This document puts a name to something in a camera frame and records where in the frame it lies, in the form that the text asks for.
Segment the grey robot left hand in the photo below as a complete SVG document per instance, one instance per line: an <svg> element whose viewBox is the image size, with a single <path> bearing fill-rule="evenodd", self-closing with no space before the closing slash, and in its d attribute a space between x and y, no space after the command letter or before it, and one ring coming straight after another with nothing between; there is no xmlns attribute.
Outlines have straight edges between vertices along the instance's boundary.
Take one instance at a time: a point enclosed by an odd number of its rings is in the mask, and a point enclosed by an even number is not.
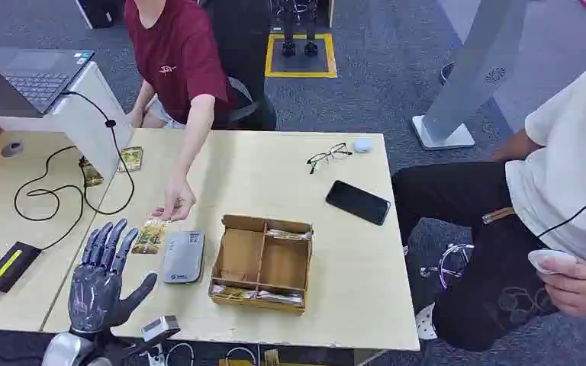
<svg viewBox="0 0 586 366"><path fill-rule="evenodd" d="M122 274L137 228L123 234L127 220L107 222L87 238L82 257L72 273L68 311L70 331L78 336L104 332L127 322L154 288L151 271L126 298L121 298Z"/></svg>

